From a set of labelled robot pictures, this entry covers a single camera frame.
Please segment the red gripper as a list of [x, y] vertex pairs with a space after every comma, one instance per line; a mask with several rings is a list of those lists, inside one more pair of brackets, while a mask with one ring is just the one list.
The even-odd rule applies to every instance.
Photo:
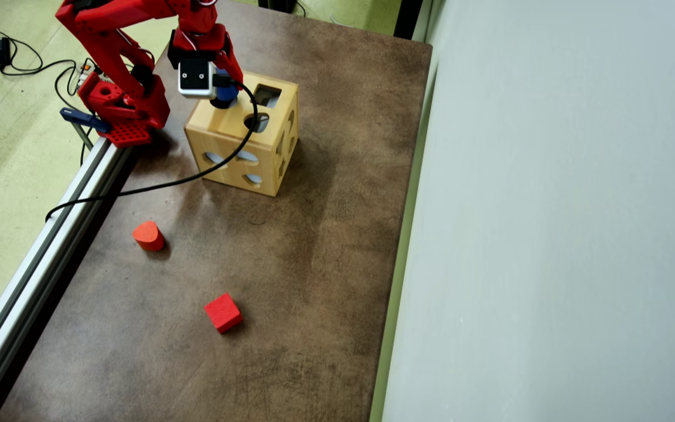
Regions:
[[220, 65], [221, 72], [236, 83], [243, 83], [241, 67], [232, 52], [230, 35], [224, 26], [214, 26], [206, 33], [191, 33], [181, 29], [171, 32], [167, 59], [172, 65], [184, 60], [203, 60]]

